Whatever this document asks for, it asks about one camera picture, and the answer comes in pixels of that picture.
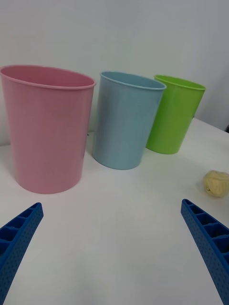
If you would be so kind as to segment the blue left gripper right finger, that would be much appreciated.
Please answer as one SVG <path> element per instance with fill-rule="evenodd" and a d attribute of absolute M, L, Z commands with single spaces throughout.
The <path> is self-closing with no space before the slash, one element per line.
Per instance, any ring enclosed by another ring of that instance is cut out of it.
<path fill-rule="evenodd" d="M 223 304 L 229 304 L 229 229 L 188 199 L 181 214 Z"/>

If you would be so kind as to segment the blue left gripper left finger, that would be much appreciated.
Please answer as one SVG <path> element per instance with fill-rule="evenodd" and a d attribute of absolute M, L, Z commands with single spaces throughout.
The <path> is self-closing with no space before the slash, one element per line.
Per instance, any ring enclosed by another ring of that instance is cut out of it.
<path fill-rule="evenodd" d="M 5 301 L 30 241 L 43 218 L 35 203 L 0 229 L 0 304 Z"/>

